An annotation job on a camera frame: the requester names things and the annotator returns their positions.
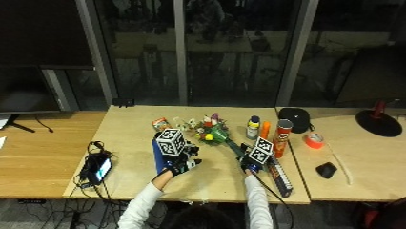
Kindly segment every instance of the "wooden table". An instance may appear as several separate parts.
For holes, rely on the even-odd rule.
[[[156,176],[150,146],[154,135],[152,121],[160,117],[166,117],[170,123],[176,125],[173,118],[177,116],[186,121],[190,118],[201,120],[204,115],[212,115],[213,113],[220,113],[220,116],[228,121],[230,138],[237,144],[242,142],[253,143],[245,137],[246,123],[252,115],[258,115],[263,121],[269,120],[271,123],[277,121],[275,111],[270,108],[110,107],[100,124],[94,140],[102,141],[105,149],[114,153],[113,169],[105,179],[108,192],[113,199],[134,198]],[[202,159],[202,164],[170,181],[161,199],[213,202],[246,201],[244,174],[236,160],[236,153],[226,144],[209,146],[198,142],[193,135],[194,133],[184,134],[185,138],[201,147],[197,158]],[[283,201],[297,204],[309,203],[305,185],[289,150],[285,152],[281,164],[294,189],[290,197],[285,198]],[[82,165],[84,160],[78,164],[74,174],[78,174]],[[269,174],[262,172],[259,177],[270,188],[279,193]],[[98,189],[105,196],[102,185]],[[70,182],[64,193],[66,198],[85,198],[78,189],[73,190],[74,184]],[[85,193],[97,198],[92,188],[86,189]],[[269,201],[278,203],[278,200],[273,197],[269,198]]]
[[[311,116],[315,132],[325,137],[325,146],[314,150],[305,141],[306,134],[291,134],[289,141],[297,158],[311,200],[390,201],[406,193],[406,121],[399,118],[403,134],[382,137],[367,132],[355,121],[362,109],[305,108]],[[405,110],[386,110],[389,115]],[[346,167],[353,184],[337,159]],[[315,167],[331,162],[338,170],[330,179],[315,172]]]
[[[0,149],[0,198],[62,198],[84,149],[105,113],[80,112],[23,115],[15,123],[32,128],[28,133],[7,127]]]

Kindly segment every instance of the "black glove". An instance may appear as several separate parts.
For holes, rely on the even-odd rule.
[[[255,165],[250,158],[249,155],[246,154],[242,158],[240,158],[240,165],[241,165],[241,169],[242,172],[245,173],[245,170],[250,170],[252,172],[254,172],[255,174],[258,173],[258,170],[262,169],[262,166]]]
[[[194,168],[198,164],[202,163],[201,159],[189,160],[190,155],[188,153],[180,153],[174,162],[169,161],[168,169],[173,172],[173,176],[188,172],[192,168]]]

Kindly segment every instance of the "metal window frame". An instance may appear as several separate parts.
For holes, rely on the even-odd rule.
[[[185,4],[184,0],[174,1],[176,14],[176,60],[178,82],[178,105],[188,105],[188,75],[186,75],[186,45],[185,45]]]
[[[97,18],[94,1],[74,0],[78,10],[84,31],[88,38],[88,44],[92,52],[94,70],[97,72],[105,102],[112,105],[112,99],[118,97],[117,86],[113,76],[112,64],[106,52],[106,45],[102,38],[100,21]]]
[[[41,70],[48,84],[52,85],[57,95],[57,101],[61,111],[78,111],[78,104],[76,101],[73,90],[68,83],[66,73],[64,70]]]
[[[318,0],[302,0],[291,36],[287,58],[285,62],[282,82],[277,98],[278,107],[289,106],[297,73],[299,71],[307,39],[311,31],[317,5]]]

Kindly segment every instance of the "power strip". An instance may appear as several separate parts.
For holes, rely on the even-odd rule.
[[[35,204],[45,204],[47,200],[41,198],[20,198],[17,200],[17,203],[24,204],[24,203],[35,203]]]

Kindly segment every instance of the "black lamp base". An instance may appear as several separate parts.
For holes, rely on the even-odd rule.
[[[373,134],[381,136],[398,136],[402,126],[387,114],[381,113],[379,118],[373,117],[374,111],[361,111],[355,115],[358,124]]]

